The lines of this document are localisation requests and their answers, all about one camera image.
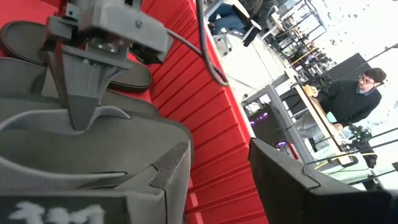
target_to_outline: screw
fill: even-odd
[[[140,29],[141,27],[142,27],[142,21],[139,19],[139,20],[136,20],[136,27],[138,28],[138,29]]]

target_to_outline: man's hand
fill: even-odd
[[[314,86],[310,86],[312,91],[312,97],[318,96],[318,90]]]
[[[339,131],[339,132],[343,130],[343,125],[341,125],[341,124],[334,124],[333,126],[334,126],[334,127],[336,128],[336,130]]]

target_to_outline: man with glasses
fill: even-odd
[[[314,97],[326,113],[331,112],[337,122],[334,127],[343,127],[367,118],[381,100],[376,89],[384,83],[386,73],[381,68],[371,68],[358,81],[340,81],[332,84],[328,93],[312,87]],[[322,132],[309,112],[304,113],[294,124],[302,138],[314,138]]]

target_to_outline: black sweater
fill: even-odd
[[[347,126],[368,117],[381,100],[378,90],[365,96],[356,92],[357,87],[356,81],[336,82],[328,93],[320,91],[317,99],[326,113],[333,113],[337,123]]]

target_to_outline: person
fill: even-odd
[[[262,0],[246,0],[241,2],[245,2],[245,4],[242,5],[245,10],[247,10],[250,16],[256,14],[262,4]],[[246,24],[243,21],[247,18],[242,18],[242,15],[237,12],[237,10],[238,9],[234,5],[226,3],[221,4],[208,19],[208,27],[211,34],[219,34],[222,28],[241,30],[242,32],[244,32],[243,29],[246,27]]]
[[[359,77],[358,81],[339,81],[332,84],[328,93],[311,87],[313,96],[320,102],[325,113],[331,112],[336,118],[333,126],[341,131],[345,126],[367,118],[381,100],[377,90],[384,83],[386,73],[381,68],[371,68]],[[294,126],[299,135],[314,138],[321,135],[321,130],[309,112],[299,118]]]

